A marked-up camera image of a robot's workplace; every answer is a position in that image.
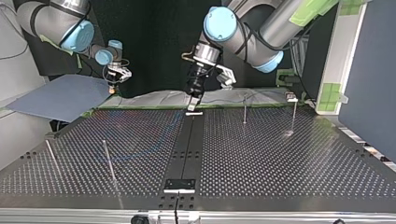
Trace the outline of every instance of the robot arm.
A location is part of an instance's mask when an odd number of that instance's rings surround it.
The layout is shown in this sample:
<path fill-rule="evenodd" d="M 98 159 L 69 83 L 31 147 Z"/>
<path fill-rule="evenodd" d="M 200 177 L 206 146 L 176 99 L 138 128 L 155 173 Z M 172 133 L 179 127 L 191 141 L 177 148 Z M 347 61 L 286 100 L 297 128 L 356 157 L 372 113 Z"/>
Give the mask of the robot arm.
<path fill-rule="evenodd" d="M 121 64 L 120 41 L 110 40 L 107 48 L 92 45 L 94 28 L 87 20 L 91 7 L 89 0 L 50 0 L 49 5 L 29 1 L 18 8 L 18 22 L 30 35 L 48 39 L 60 49 L 94 57 L 99 64 L 106 65 L 104 78 L 111 84 L 111 91 L 132 73 Z"/>
<path fill-rule="evenodd" d="M 201 76 L 201 71 L 210 71 L 213 67 L 219 68 L 219 57 L 224 49 L 233 52 L 257 70 L 270 73 L 283 59 L 282 48 L 319 14 L 319 10 L 313 13 L 305 9 L 312 7 L 312 4 L 317 4 L 316 9 L 323 9 L 329 7 L 329 4 L 335 5 L 336 2 L 333 0 L 315 1 L 315 3 L 309 0 L 233 0 L 228 7 L 210 8 L 192 59 L 183 57 L 193 62 L 192 72 L 195 74 L 192 75 L 200 79 L 199 85 L 194 82 L 189 83 L 190 87 L 187 91 L 191 96 L 189 110 L 195 109 L 205 92 L 203 87 L 205 76 Z M 251 30 L 248 24 L 240 20 L 257 5 L 270 5 L 276 8 L 258 32 Z M 310 14 L 303 16 L 304 22 L 296 22 L 294 19 L 296 15 L 306 11 Z M 236 82 L 233 73 L 226 72 L 225 69 L 221 70 L 223 72 L 218 76 L 218 81 L 223 87 L 232 86 Z"/>

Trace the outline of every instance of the gray fabric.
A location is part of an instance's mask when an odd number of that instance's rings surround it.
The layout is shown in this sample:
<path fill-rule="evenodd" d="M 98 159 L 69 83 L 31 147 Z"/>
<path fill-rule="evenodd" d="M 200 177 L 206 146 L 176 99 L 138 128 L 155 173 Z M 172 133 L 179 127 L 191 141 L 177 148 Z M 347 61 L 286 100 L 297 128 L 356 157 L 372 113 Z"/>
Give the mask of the gray fabric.
<path fill-rule="evenodd" d="M 284 88 L 208 91 L 204 95 L 202 105 L 242 104 L 245 96 L 250 105 L 284 104 L 286 91 Z M 99 107 L 181 106 L 187 105 L 189 100 L 190 96 L 183 91 L 155 91 L 132 99 L 113 97 Z"/>
<path fill-rule="evenodd" d="M 109 97 L 99 78 L 65 75 L 7 105 L 8 109 L 47 119 L 72 122 Z"/>
<path fill-rule="evenodd" d="M 396 161 L 394 21 L 396 1 L 367 5 L 339 119 L 364 141 Z"/>

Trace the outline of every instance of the cable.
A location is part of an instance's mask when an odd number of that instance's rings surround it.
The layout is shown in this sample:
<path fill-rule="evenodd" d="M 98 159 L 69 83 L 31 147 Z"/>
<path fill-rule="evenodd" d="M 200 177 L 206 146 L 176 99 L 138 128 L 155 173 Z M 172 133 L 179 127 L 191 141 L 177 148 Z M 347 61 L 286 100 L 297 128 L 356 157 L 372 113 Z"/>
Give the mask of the cable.
<path fill-rule="evenodd" d="M 92 68 L 92 66 L 87 62 L 87 61 L 85 61 L 85 59 L 81 56 L 81 57 L 79 57 L 81 60 L 82 60 L 82 62 L 83 63 L 85 63 L 89 68 L 90 68 L 90 77 L 92 77 L 92 73 L 95 73 L 96 75 L 97 75 L 97 77 L 101 77 L 101 75 L 99 75 L 99 73 L 97 73 L 93 68 Z"/>
<path fill-rule="evenodd" d="M 13 112 L 11 112 L 11 113 L 9 113 L 9 114 L 7 114 L 7 115 L 4 115 L 4 116 L 0 117 L 0 119 L 4 119 L 4 118 L 6 118 L 6 117 L 8 117 L 8 116 L 10 116 L 10 115 L 13 115 L 13 114 L 15 114 L 15 113 L 17 113 L 17 112 L 16 112 L 16 111 L 13 111 Z"/>
<path fill-rule="evenodd" d="M 320 20 L 320 18 L 321 18 L 321 17 L 318 16 L 314 21 L 312 21 L 311 24 L 305 29 L 305 31 L 303 32 L 303 34 L 296 40 L 296 42 L 295 42 L 294 44 L 289 44 L 289 45 L 288 45 L 287 47 L 285 47 L 285 48 L 276 48 L 276 47 L 270 45 L 270 44 L 269 44 L 267 41 L 265 41 L 257 32 L 254 32 L 254 31 L 250 28 L 250 26 L 249 26 L 249 24 L 248 24 L 247 22 L 244 22 L 244 24 L 246 25 L 246 27 L 247 27 L 251 32 L 253 32 L 253 34 L 256 36 L 256 38 L 257 38 L 262 44 L 265 45 L 265 47 L 267 47 L 268 49 L 274 50 L 274 51 L 283 51 L 283 50 L 291 49 L 291 48 L 295 47 L 297 44 L 299 44 L 299 43 L 303 40 L 304 36 L 306 36 L 306 35 L 309 33 L 309 31 L 311 31 L 311 29 L 318 23 L 318 21 Z"/>
<path fill-rule="evenodd" d="M 88 1 L 88 5 L 89 5 L 89 6 L 88 6 L 88 10 L 87 10 L 87 12 L 85 13 L 85 15 L 84 15 L 84 16 L 78 21 L 78 23 L 67 33 L 67 35 L 64 36 L 64 38 L 63 38 L 63 39 L 61 40 L 61 42 L 59 43 L 59 47 L 60 47 L 60 48 L 62 47 L 62 44 L 64 43 L 64 41 L 66 41 L 67 38 L 69 38 L 69 36 L 75 32 L 75 30 L 79 27 L 79 25 L 80 25 L 83 21 L 85 21 L 85 20 L 88 18 L 88 15 L 90 14 L 91 9 L 92 9 L 92 3 L 91 3 L 91 1 Z"/>
<path fill-rule="evenodd" d="M 178 196 L 179 196 L 179 195 L 177 195 L 177 200 L 176 200 L 176 205 L 175 205 L 175 211 L 174 211 L 174 214 L 175 214 L 175 223 L 176 223 L 176 224 L 178 224 L 178 215 L 177 215 Z"/>
<path fill-rule="evenodd" d="M 309 99 L 312 101 L 312 104 L 314 104 L 314 106 L 317 107 L 317 104 L 314 102 L 314 101 L 316 101 L 316 99 L 314 99 L 314 98 L 309 94 L 308 90 L 306 89 L 306 87 L 305 87 L 305 85 L 304 85 L 304 83 L 303 83 L 303 79 L 302 79 L 302 77 L 301 77 L 300 71 L 298 71 L 298 69 L 297 69 L 297 61 L 296 61 L 296 57 L 295 57 L 295 55 L 294 55 L 294 49 L 293 49 L 293 48 L 290 49 L 290 54 L 291 54 L 291 58 L 292 58 L 292 60 L 293 60 L 293 62 L 294 62 L 294 64 L 295 64 L 295 66 L 296 66 L 296 69 L 295 69 L 296 75 L 297 75 L 297 77 L 300 79 L 300 83 L 301 83 L 301 85 L 302 85 L 304 91 L 306 92 L 306 95 L 307 95 L 307 96 L 309 97 Z"/>
<path fill-rule="evenodd" d="M 7 56 L 7 57 L 4 57 L 4 58 L 0 58 L 0 60 L 8 60 L 8 59 L 17 58 L 17 57 L 21 56 L 22 54 L 24 54 L 28 50 L 28 48 L 29 48 L 29 46 L 28 46 L 28 44 L 26 44 L 25 49 L 21 53 L 15 54 L 15 55 L 12 55 L 12 56 Z"/>
<path fill-rule="evenodd" d="M 0 7 L 6 7 L 6 8 L 8 8 L 10 11 L 12 11 L 12 13 L 14 13 L 14 15 L 17 15 L 17 12 L 15 11 L 15 9 L 14 9 L 13 7 L 7 5 L 7 4 L 4 3 L 4 2 L 0 2 Z"/>
<path fill-rule="evenodd" d="M 236 20 L 239 22 L 239 24 L 241 25 L 242 28 L 242 33 L 243 33 L 243 37 L 244 37 L 244 48 L 245 48 L 245 59 L 244 62 L 246 63 L 248 61 L 248 34 L 246 33 L 245 30 L 245 25 L 244 23 L 242 23 L 241 18 L 239 18 L 236 13 L 234 13 Z"/>
<path fill-rule="evenodd" d="M 1 7 L 1 6 L 4 6 L 4 7 L 10 9 L 13 13 L 16 13 L 12 7 L 10 7 L 10 6 L 6 5 L 6 4 L 0 4 L 0 7 Z M 11 25 L 11 27 L 15 30 L 15 32 L 18 34 L 18 36 L 20 36 L 20 37 L 22 38 L 22 40 L 23 40 L 24 42 L 26 42 L 26 40 L 24 39 L 23 35 L 22 35 L 22 34 L 20 33 L 20 31 L 14 26 L 14 23 L 12 23 L 12 21 L 9 19 L 9 17 L 6 15 L 6 13 L 5 13 L 1 8 L 0 8 L 0 12 L 1 12 L 2 16 L 3 16 L 3 17 L 8 21 L 8 23 Z M 21 56 L 22 54 L 24 54 L 28 49 L 29 49 L 29 45 L 28 45 L 28 43 L 26 42 L 26 46 L 25 46 L 25 48 L 23 49 L 23 51 L 22 51 L 21 53 L 18 53 L 18 54 L 15 54 L 15 55 L 11 55 L 11 56 L 7 56 L 7 57 L 2 57 L 2 58 L 0 58 L 0 60 L 8 60 L 8 59 L 17 58 L 17 57 Z"/>

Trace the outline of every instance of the black cloth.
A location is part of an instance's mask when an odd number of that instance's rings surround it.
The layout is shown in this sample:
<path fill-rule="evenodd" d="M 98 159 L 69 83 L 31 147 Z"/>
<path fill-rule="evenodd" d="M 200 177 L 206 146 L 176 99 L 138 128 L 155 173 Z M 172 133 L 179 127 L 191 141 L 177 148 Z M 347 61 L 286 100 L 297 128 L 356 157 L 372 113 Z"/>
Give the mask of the black cloth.
<path fill-rule="evenodd" d="M 196 45 L 206 13 L 220 5 L 220 0 L 92 1 L 105 41 L 122 41 L 123 57 L 131 61 L 134 75 L 120 85 L 122 97 L 182 91 L 191 64 L 180 55 Z"/>

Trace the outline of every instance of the white panel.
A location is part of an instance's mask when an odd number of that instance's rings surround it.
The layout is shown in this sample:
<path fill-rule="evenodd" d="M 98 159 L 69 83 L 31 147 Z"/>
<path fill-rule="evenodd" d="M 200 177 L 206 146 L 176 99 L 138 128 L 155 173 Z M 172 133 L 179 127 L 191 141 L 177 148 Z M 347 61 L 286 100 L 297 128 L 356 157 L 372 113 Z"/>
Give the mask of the white panel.
<path fill-rule="evenodd" d="M 20 113 L 0 119 L 0 170 L 43 142 L 50 131 L 49 122 Z"/>
<path fill-rule="evenodd" d="M 2 2 L 12 5 L 12 0 Z M 15 26 L 15 16 L 6 9 Z M 24 50 L 26 42 L 16 34 L 8 21 L 0 15 L 0 58 L 18 54 Z M 21 154 L 30 151 L 44 140 L 50 131 L 47 119 L 27 116 L 5 110 L 5 105 L 17 97 L 32 91 L 45 82 L 38 74 L 31 52 L 9 60 L 0 60 L 0 170 L 15 161 Z"/>
<path fill-rule="evenodd" d="M 11 0 L 3 0 L 3 2 L 13 6 Z M 21 30 L 13 13 L 8 9 L 5 12 L 14 22 L 14 25 Z M 26 41 L 16 34 L 3 15 L 0 15 L 0 31 L 0 58 L 12 56 L 24 50 Z M 0 102 L 32 91 L 45 83 L 44 79 L 38 74 L 30 50 L 17 58 L 0 60 L 0 78 L 0 89 L 2 90 L 0 92 Z"/>
<path fill-rule="evenodd" d="M 347 78 L 355 55 L 356 46 L 361 33 L 361 24 L 367 5 L 361 7 L 358 15 L 339 16 L 334 25 L 332 33 L 332 42 L 330 44 L 329 54 L 327 57 L 323 78 L 320 84 L 318 105 L 322 94 L 324 83 L 340 83 L 341 93 L 345 92 Z M 340 111 L 338 104 L 335 112 L 317 111 L 320 115 L 338 115 Z"/>

